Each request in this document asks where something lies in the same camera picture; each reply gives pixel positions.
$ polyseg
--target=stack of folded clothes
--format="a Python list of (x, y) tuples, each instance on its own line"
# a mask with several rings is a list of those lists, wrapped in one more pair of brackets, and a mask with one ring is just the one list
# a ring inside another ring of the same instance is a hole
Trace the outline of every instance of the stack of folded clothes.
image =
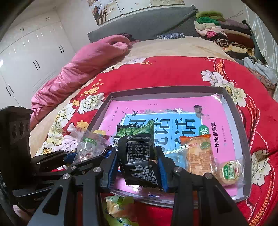
[(242, 60), (254, 56), (252, 32), (246, 24), (225, 20), (217, 11), (198, 12), (196, 17), (195, 29), (202, 38), (215, 42), (232, 58)]

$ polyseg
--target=black device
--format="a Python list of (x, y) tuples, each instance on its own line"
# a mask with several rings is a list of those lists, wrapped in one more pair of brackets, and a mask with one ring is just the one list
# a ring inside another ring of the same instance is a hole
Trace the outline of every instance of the black device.
[[(83, 225), (106, 225), (100, 192), (108, 192), (113, 187), (118, 172), (117, 151), (110, 147), (103, 155), (71, 164), (64, 171), (51, 172), (64, 165), (70, 153), (62, 150), (31, 158), (27, 127), (30, 113), (31, 110), (20, 107), (0, 110), (0, 155), (4, 160), (0, 162), (0, 204), (11, 221), (10, 225), (24, 225), (11, 208), (11, 205), (18, 205), (36, 209), (28, 226), (73, 226), (79, 191), (83, 192)], [(235, 202), (212, 174), (190, 174), (165, 157), (160, 146), (156, 150), (162, 186), (165, 192), (175, 192), (171, 226), (193, 225), (193, 191), (198, 193), (201, 226), (248, 225)], [(15, 165), (21, 158), (24, 161)]]

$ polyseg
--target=nutrition facts label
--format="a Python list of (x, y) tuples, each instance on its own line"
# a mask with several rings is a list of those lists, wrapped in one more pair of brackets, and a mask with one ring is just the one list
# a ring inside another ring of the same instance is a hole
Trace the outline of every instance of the nutrition facts label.
[(126, 152), (128, 163), (148, 160), (150, 157), (149, 142), (127, 141)]
[(136, 178), (141, 178), (143, 180), (147, 180), (155, 185), (157, 185), (157, 179), (155, 173), (152, 169), (152, 165), (143, 166), (137, 165), (135, 168), (130, 169), (131, 176)]

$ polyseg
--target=metal screw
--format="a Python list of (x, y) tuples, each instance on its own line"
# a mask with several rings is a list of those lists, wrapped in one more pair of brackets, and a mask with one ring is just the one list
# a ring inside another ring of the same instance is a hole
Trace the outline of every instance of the metal screw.
[(205, 173), (205, 177), (207, 179), (212, 179), (212, 174), (211, 173)]
[(63, 175), (63, 179), (68, 179), (68, 178), (70, 178), (70, 174), (68, 174), (68, 173), (65, 173), (64, 175)]
[(179, 173), (180, 171), (182, 171), (182, 168), (180, 168), (179, 166), (176, 166), (176, 167), (174, 168), (174, 171), (175, 171), (176, 173)]
[(100, 171), (101, 171), (101, 168), (100, 168), (100, 167), (95, 167), (95, 168), (94, 168), (94, 172), (95, 172), (95, 173), (98, 173), (98, 172), (100, 172)]

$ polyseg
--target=white wardrobe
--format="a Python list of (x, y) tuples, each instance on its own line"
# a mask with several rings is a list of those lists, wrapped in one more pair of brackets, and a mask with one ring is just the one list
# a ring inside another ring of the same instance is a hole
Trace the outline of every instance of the white wardrobe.
[(0, 42), (0, 109), (31, 107), (31, 98), (75, 52), (56, 11), (9, 29)]

